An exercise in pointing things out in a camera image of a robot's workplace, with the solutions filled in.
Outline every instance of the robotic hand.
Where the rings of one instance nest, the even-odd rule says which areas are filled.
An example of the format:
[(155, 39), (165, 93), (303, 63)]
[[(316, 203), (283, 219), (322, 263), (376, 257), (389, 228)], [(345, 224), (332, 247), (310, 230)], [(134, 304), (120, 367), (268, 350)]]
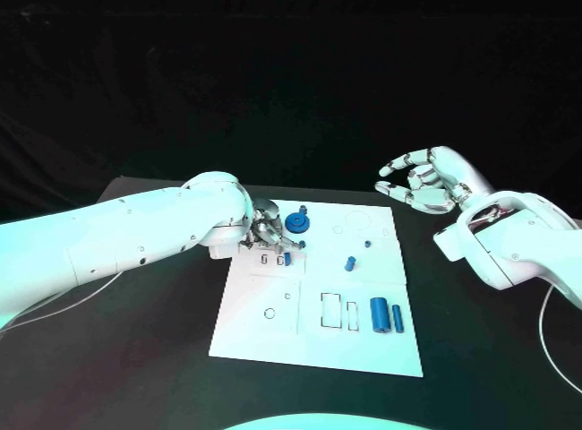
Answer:
[(215, 259), (241, 245), (302, 249), (283, 235), (277, 204), (253, 200), (228, 173), (0, 225), (0, 330), (77, 286), (198, 244)]
[(436, 235), (449, 259), (466, 258), (496, 289), (545, 279), (582, 309), (582, 221), (534, 193), (496, 192), (449, 147), (410, 152), (379, 174), (413, 165), (411, 189), (385, 181), (376, 189), (427, 213), (447, 213), (460, 205), (456, 224)]

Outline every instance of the black backdrop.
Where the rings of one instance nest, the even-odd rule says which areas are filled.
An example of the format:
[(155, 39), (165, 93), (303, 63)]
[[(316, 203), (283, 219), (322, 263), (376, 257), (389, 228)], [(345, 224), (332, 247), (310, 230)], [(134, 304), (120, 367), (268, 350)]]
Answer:
[(582, 20), (366, 3), (0, 10), (0, 222), (120, 175), (371, 190), (443, 144), (582, 218)]

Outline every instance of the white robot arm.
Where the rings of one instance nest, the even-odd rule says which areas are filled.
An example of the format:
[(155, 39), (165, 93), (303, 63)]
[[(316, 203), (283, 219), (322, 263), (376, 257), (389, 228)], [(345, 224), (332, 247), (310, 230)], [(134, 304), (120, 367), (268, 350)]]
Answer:
[(376, 189), (427, 213), (461, 206), (456, 224), (436, 235), (449, 259), (466, 258), (496, 289), (544, 278), (582, 309), (582, 221), (534, 193), (496, 193), (449, 147), (405, 154), (379, 173), (387, 176), (413, 165), (418, 168), (410, 173), (411, 189), (385, 181)]
[(45, 299), (198, 244), (215, 259), (240, 245), (302, 249), (283, 236), (276, 203), (253, 200), (228, 173), (0, 225), (0, 330)]

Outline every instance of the table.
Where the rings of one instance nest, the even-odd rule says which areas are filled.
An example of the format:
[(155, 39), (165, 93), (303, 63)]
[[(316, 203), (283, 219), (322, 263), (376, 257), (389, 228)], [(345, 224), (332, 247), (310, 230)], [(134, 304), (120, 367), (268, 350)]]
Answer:
[[(178, 186), (120, 177), (100, 201)], [(0, 343), (0, 429), (219, 429), (327, 412), (443, 429), (582, 428), (582, 396), (544, 356), (548, 284), (498, 291), (449, 262), (431, 216), (382, 194), (247, 186), (253, 197), (391, 205), (402, 243), (424, 378), (211, 357), (229, 260), (196, 246), (129, 271), (93, 300), (8, 333)], [(38, 314), (85, 297), (77, 288)], [(582, 386), (582, 312), (554, 294), (554, 358)]]

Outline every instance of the white cable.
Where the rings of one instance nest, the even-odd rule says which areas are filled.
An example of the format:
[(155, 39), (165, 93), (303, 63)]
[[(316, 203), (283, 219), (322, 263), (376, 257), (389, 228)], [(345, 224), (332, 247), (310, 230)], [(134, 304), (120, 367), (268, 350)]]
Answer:
[(552, 285), (552, 287), (549, 288), (549, 292), (547, 293), (545, 303), (542, 304), (542, 309), (539, 311), (539, 341), (542, 342), (542, 348), (545, 349), (547, 358), (549, 359), (549, 362), (552, 363), (552, 367), (555, 368), (555, 371), (558, 372), (559, 376), (562, 376), (564, 380), (572, 385), (572, 388), (575, 388), (575, 390), (582, 394), (582, 390), (575, 386), (574, 382), (565, 377), (565, 374), (559, 370), (558, 365), (552, 361), (552, 355), (549, 354), (549, 350), (547, 349), (545, 332), (544, 332), (542, 323), (545, 321), (547, 304), (549, 303), (549, 297), (552, 296), (552, 289), (554, 288), (555, 288), (555, 286)]
[(70, 309), (72, 309), (75, 306), (81, 305), (90, 298), (94, 298), (94, 296), (97, 296), (106, 289), (106, 287), (117, 280), (119, 276), (123, 274), (124, 272), (121, 271), (117, 276), (106, 283), (106, 285), (90, 295), (87, 296), (80, 302), (74, 303), (74, 305), (65, 307), (64, 309), (61, 309), (59, 311), (52, 312), (48, 315), (39, 316), (38, 318), (32, 318), (29, 321), (21, 322), (15, 325), (12, 325), (10, 327), (6, 327), (0, 333), (5, 333), (6, 331), (15, 329), (16, 327), (21, 327), (22, 325), (26, 325), (29, 323), (34, 323), (35, 321), (39, 321), (45, 318), (49, 318), (51, 316), (55, 316), (58, 314), (62, 314), (65, 311), (68, 311)]

